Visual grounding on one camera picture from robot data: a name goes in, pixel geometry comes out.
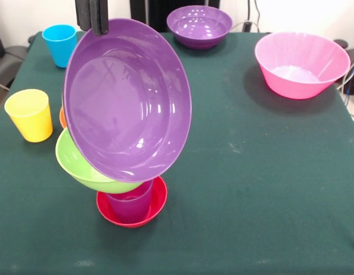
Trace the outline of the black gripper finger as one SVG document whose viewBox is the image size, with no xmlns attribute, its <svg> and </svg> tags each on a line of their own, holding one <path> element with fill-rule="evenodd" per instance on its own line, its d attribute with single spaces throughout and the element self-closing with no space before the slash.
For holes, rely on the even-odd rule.
<svg viewBox="0 0 354 275">
<path fill-rule="evenodd" d="M 94 35 L 102 36 L 108 33 L 108 1 L 90 0 L 91 27 Z"/>
<path fill-rule="evenodd" d="M 81 30 L 91 28 L 90 0 L 75 0 L 77 25 Z"/>
</svg>

